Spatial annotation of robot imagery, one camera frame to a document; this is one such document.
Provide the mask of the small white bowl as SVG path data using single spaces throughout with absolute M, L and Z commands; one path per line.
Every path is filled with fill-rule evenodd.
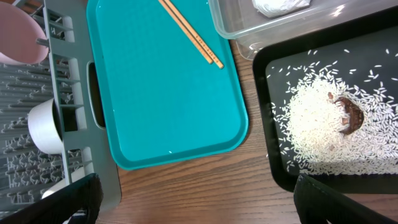
M 49 48 L 36 40 L 46 38 L 41 26 L 27 13 L 12 4 L 1 3 L 1 63 L 40 63 L 47 57 Z

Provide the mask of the white tissue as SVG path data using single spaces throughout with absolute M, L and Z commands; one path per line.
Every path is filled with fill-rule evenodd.
M 266 17 L 276 17 L 309 6 L 311 0 L 252 0 L 253 6 Z

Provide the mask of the white paper cup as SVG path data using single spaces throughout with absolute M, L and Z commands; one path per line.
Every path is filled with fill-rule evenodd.
M 77 169 L 76 171 L 72 172 L 71 178 L 72 182 L 76 182 L 79 179 L 83 178 L 85 176 L 85 169 L 83 167 Z M 66 182 L 62 179 L 61 181 L 57 182 L 55 185 L 53 185 L 51 188 L 47 189 L 43 195 L 42 199 L 45 197 L 48 197 L 49 195 L 52 195 L 56 191 L 64 188 L 66 186 Z

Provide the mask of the wooden chopstick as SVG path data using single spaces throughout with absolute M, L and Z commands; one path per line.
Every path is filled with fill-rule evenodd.
M 172 10 L 172 12 L 178 17 L 178 19 L 182 22 L 182 24 L 188 29 L 188 31 L 192 34 L 192 36 L 198 41 L 198 43 L 203 47 L 205 52 L 211 57 L 213 62 L 220 68 L 224 68 L 223 63 L 216 56 L 216 54 L 210 49 L 210 47 L 206 44 L 206 42 L 202 39 L 202 37 L 196 32 L 196 30 L 190 25 L 190 23 L 184 18 L 181 12 L 174 6 L 174 4 L 169 0 L 164 0 L 166 5 Z
M 178 17 L 172 12 L 172 10 L 166 5 L 166 3 L 163 0 L 159 0 L 159 3 L 162 5 L 162 7 L 167 11 L 169 16 L 176 22 L 176 24 L 179 26 L 179 28 L 183 31 L 183 33 L 188 37 L 190 42 L 196 47 L 196 49 L 201 53 L 201 55 L 205 58 L 205 60 L 209 63 L 212 64 L 213 60 L 211 57 L 205 52 L 203 47 L 198 43 L 198 41 L 192 36 L 192 34 L 188 31 L 188 29 L 182 24 L 182 22 L 178 19 Z

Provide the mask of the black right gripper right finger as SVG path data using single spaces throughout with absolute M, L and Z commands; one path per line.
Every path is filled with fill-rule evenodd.
M 397 224 L 307 175 L 297 179 L 294 204 L 306 224 Z

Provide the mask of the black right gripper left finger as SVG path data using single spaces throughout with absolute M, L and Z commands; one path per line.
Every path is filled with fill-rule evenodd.
M 1 224 L 95 223 L 103 200 L 98 174 L 92 173 L 48 197 L 3 218 Z

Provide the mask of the grey bowl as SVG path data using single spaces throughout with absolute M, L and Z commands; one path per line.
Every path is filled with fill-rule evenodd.
M 54 99 L 33 107 L 28 115 L 29 134 L 35 146 L 46 154 L 61 154 L 64 150 Z

